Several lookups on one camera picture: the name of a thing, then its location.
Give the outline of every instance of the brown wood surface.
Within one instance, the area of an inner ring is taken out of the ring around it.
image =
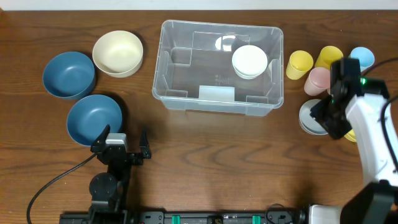
[[[160,27],[167,19],[280,27],[285,65],[294,50],[306,50],[316,59],[326,45],[339,47],[345,55],[366,46],[376,63],[398,56],[396,11],[3,12],[0,223],[25,223],[36,191],[91,155],[70,139],[65,127],[75,101],[46,93],[42,72],[62,52],[91,56],[96,40],[112,30],[138,34],[145,48],[144,63],[135,75],[118,79],[97,72],[94,92],[125,101],[130,139],[135,140],[142,125],[152,130],[153,156],[134,169],[131,207],[249,211],[272,203],[344,205],[362,188],[355,143],[301,130],[298,112],[311,99],[303,90],[306,77],[285,78],[283,106],[263,118],[165,110],[153,99],[151,88]],[[387,80],[391,95],[398,90],[397,68],[392,63],[371,75]],[[95,159],[54,183],[36,200],[32,221],[57,223],[63,211],[87,211],[88,184],[105,170]]]

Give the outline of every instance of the blue bowl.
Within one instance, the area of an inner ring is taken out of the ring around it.
[[[91,146],[107,124],[111,133],[118,133],[122,120],[120,106],[112,98],[91,95],[79,100],[69,111],[67,129],[77,143]]]
[[[54,96],[79,100],[95,86],[93,62],[79,52],[65,52],[47,64],[43,72],[44,88]]]

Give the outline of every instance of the white wall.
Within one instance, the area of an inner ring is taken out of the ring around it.
[[[398,9],[398,0],[0,0],[3,10]]]

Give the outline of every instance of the yellow cup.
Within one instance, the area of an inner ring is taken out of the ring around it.
[[[344,137],[352,142],[356,142],[354,130],[349,131]]]
[[[321,50],[317,62],[315,62],[315,68],[323,67],[330,70],[330,65],[343,58],[343,53],[340,49],[334,46],[326,46]]]
[[[286,68],[289,79],[298,80],[312,68],[313,59],[308,52],[297,50],[292,53]]]

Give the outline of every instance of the wooden table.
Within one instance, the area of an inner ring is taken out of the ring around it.
[[[285,64],[294,50],[317,58],[326,45],[345,55],[354,47],[369,47],[376,63],[398,56],[396,11],[2,12],[0,223],[25,223],[36,191],[91,155],[88,147],[70,139],[65,127],[75,101],[48,94],[42,72],[62,52],[91,56],[96,40],[112,30],[138,34],[145,48],[135,75],[118,79],[98,72],[94,91],[124,99],[131,146],[143,124],[152,128],[152,159],[133,170],[132,208],[250,211],[272,203],[344,205],[361,190],[356,145],[301,130],[298,112],[311,99],[303,91],[305,78],[285,78],[284,104],[266,117],[167,111],[153,99],[160,27],[167,19],[280,27]],[[391,95],[398,90],[396,64],[371,76],[385,79]],[[396,121],[397,110],[393,106]],[[36,200],[32,221],[57,223],[63,211],[87,211],[88,184],[105,170],[95,159],[54,183]]]

